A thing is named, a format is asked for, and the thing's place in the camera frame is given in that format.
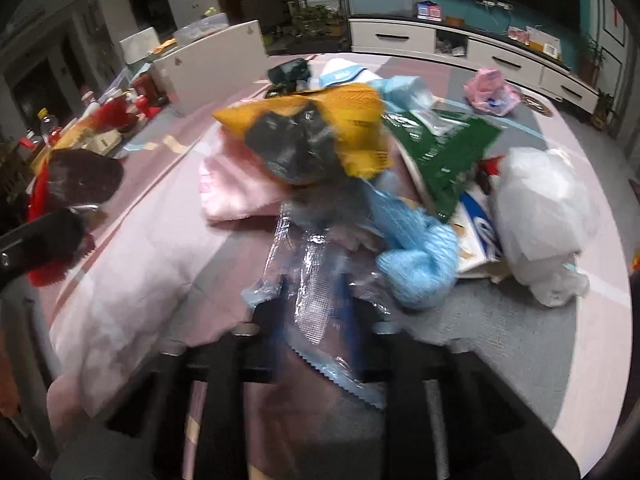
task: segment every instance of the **crumpled pink wrapper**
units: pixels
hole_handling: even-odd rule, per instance
[[[224,127],[200,164],[200,199],[209,222],[277,215],[289,187],[278,181],[244,142]]]
[[[465,83],[466,98],[477,110],[504,116],[520,103],[518,93],[504,81],[500,70],[481,68]]]

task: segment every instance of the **gray floor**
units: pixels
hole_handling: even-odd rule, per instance
[[[630,178],[637,180],[636,176],[622,150],[607,134],[595,130],[589,124],[582,124],[570,115],[562,116],[600,179],[618,225],[626,262],[630,264],[636,249],[640,249],[640,203],[628,182]]]

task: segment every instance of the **green package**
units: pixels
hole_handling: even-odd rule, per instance
[[[420,116],[449,126],[434,134]],[[465,191],[466,172],[500,135],[500,128],[484,119],[458,112],[429,111],[383,114],[383,122],[415,164],[431,199],[426,204],[434,216],[446,222]]]

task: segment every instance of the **black drawer handle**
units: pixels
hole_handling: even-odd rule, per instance
[[[574,92],[573,90],[571,90],[570,88],[567,88],[564,85],[560,85],[560,88],[562,90],[564,90],[565,92],[567,92],[568,94],[571,94],[572,96],[574,96],[577,99],[582,99],[582,96],[580,94],[578,94],[578,92]]]
[[[381,40],[398,40],[398,41],[406,41],[409,39],[408,36],[396,36],[395,34],[377,34]]]
[[[500,59],[499,57],[495,57],[495,56],[491,56],[491,59],[493,59],[496,63],[502,63],[504,65],[510,66],[516,70],[520,70],[522,67],[520,65],[517,65],[515,63],[512,63],[511,61],[507,61],[505,59]]]

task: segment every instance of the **plastic bottle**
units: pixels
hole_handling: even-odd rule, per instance
[[[40,119],[40,133],[42,138],[49,146],[53,146],[60,138],[60,127],[58,126],[58,119],[54,115],[49,115],[46,108],[43,108],[38,112],[38,118]]]

